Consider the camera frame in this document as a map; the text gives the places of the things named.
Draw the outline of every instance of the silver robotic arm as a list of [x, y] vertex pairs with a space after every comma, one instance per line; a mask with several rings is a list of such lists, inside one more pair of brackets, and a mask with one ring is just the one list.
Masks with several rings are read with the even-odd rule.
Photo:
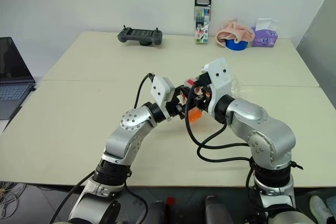
[[120, 125], [107, 140], [94, 175], [89, 178], [71, 211], [69, 223], [113, 223], [120, 210], [116, 198], [132, 174], [130, 166], [144, 137], [164, 120], [169, 121], [176, 115], [184, 118], [186, 104], [180, 103], [177, 98], [180, 94], [192, 97], [188, 109], [198, 107], [218, 122], [227, 123], [250, 146], [250, 166], [255, 182], [252, 198], [254, 203], [258, 202], [257, 210], [266, 216], [271, 214], [270, 223], [313, 223], [294, 209], [290, 168], [295, 164], [291, 161], [291, 150], [296, 140], [292, 130], [285, 123], [271, 118], [262, 107], [232, 98], [231, 85], [231, 75], [224, 58], [204, 66], [195, 81], [195, 86], [200, 87], [197, 94], [190, 87], [175, 88], [167, 78], [155, 76], [151, 94], [156, 102], [130, 110], [121, 117]]

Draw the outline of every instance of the tissue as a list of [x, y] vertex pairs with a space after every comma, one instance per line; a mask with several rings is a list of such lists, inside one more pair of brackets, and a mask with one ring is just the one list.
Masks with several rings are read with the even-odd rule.
[[255, 38], [253, 47], [273, 47], [278, 39], [276, 29], [279, 21], [272, 18], [259, 18], [256, 27], [252, 27]]

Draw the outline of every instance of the floor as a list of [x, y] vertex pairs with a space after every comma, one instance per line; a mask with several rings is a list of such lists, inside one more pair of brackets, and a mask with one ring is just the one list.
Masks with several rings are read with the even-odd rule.
[[[179, 216], [188, 215], [188, 211], [195, 207], [202, 207], [202, 202], [207, 195], [216, 195], [226, 205], [235, 223], [244, 223], [246, 216], [254, 211], [247, 202], [244, 188], [130, 188], [134, 193], [142, 196], [149, 204], [157, 200], [166, 200], [167, 197], [175, 197], [174, 212]], [[47, 188], [28, 185], [19, 198], [19, 206], [16, 212], [8, 219], [0, 220], [0, 224], [46, 224], [49, 222], [55, 209], [66, 196], [66, 192], [50, 190]], [[319, 190], [296, 189], [298, 207], [311, 219], [309, 211], [309, 198], [311, 195], [319, 195], [326, 200], [336, 195], [336, 188]], [[64, 205], [57, 221], [66, 221], [72, 206], [78, 198], [78, 194], [70, 197]], [[122, 194], [118, 198], [121, 211], [117, 220], [135, 223], [142, 213], [144, 206], [140, 201], [128, 195]]]

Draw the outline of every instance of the tissue box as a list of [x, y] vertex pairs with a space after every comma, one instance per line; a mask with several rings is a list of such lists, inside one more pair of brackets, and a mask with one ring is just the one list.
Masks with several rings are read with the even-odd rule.
[[256, 31], [255, 27], [252, 27], [255, 38], [252, 42], [253, 47], [273, 47], [275, 41], [277, 41], [278, 34], [276, 31], [272, 30], [258, 30]]

